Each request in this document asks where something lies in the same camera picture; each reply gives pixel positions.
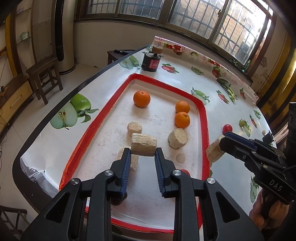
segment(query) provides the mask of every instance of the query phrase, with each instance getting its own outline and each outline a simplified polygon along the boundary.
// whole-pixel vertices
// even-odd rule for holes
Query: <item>wooden lid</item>
[[[152,53],[161,54],[161,53],[163,52],[163,49],[162,49],[162,47],[160,47],[160,46],[153,46],[151,52],[152,52]]]

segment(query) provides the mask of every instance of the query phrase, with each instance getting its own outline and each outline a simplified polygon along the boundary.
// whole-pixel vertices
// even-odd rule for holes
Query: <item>tile floor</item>
[[[30,206],[14,184],[12,177],[12,164],[21,149],[22,145],[42,121],[42,119],[55,107],[67,94],[69,94],[80,83],[98,72],[99,69],[77,64],[74,71],[69,74],[61,75],[61,80],[64,89],[60,91],[58,86],[51,91],[46,97],[48,104],[45,105],[41,100],[38,100],[35,95],[34,100],[20,113],[17,119],[7,132],[7,141],[2,146],[2,169],[0,171],[0,205],[23,208],[28,211],[27,219],[31,222],[37,212]],[[20,218],[20,229],[24,230],[27,227]]]

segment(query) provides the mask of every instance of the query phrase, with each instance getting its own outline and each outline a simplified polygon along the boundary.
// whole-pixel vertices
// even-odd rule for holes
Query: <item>orange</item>
[[[190,124],[190,118],[186,112],[181,111],[175,115],[175,125],[178,128],[184,129],[188,127],[189,124]]]
[[[136,106],[146,107],[150,103],[150,95],[146,91],[137,91],[133,95],[133,101]]]
[[[179,113],[181,111],[188,113],[190,111],[190,106],[186,101],[179,101],[177,102],[175,109],[176,113]]]

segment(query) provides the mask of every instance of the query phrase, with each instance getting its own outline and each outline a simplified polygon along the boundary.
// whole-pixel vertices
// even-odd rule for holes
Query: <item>bottle label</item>
[[[152,59],[149,64],[149,69],[157,69],[159,65],[159,61],[160,61],[159,59],[157,60]]]

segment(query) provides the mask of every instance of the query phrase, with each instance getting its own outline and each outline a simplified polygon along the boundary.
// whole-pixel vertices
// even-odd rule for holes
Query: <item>window frame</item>
[[[236,65],[241,70],[243,70],[246,67],[248,61],[249,60],[251,61],[252,58],[255,56],[260,44],[262,43],[264,33],[267,29],[268,21],[269,21],[269,19],[272,19],[271,14],[269,13],[269,11],[266,8],[264,8],[257,0],[251,0],[256,6],[258,6],[265,13],[266,17],[265,17],[261,32],[258,36],[258,39],[254,45],[253,50],[250,53],[250,56],[246,60],[246,63],[242,64],[233,55],[231,55],[226,50],[224,50],[223,48],[221,48],[220,46],[218,46],[217,44],[215,44],[213,42],[215,35],[218,34],[218,32],[217,32],[218,29],[225,21],[225,18],[227,16],[227,12],[230,8],[232,0],[225,0],[223,8],[221,9],[221,12],[218,14],[218,19],[216,21],[216,24],[213,28],[213,31],[212,31],[209,39],[206,39],[206,38],[198,35],[197,33],[194,33],[188,29],[174,25],[169,22],[169,20],[172,17],[173,10],[174,10],[176,2],[177,2],[176,0],[164,0],[162,9],[160,11],[159,19],[153,19],[153,18],[148,18],[148,17],[120,13],[120,9],[121,9],[123,0],[117,1],[115,13],[92,13],[92,14],[87,13],[89,1],[92,1],[92,0],[77,0],[77,1],[78,1],[78,4],[77,4],[76,20],[90,19],[90,18],[91,19],[116,18],[116,19],[133,20],[133,21],[138,21],[138,22],[150,23],[150,24],[154,24],[157,26],[165,27],[169,30],[172,30],[177,33],[186,35],[190,38],[193,38],[194,40],[197,40],[198,42],[208,46],[214,52],[227,58],[229,61],[231,61],[234,65]]]

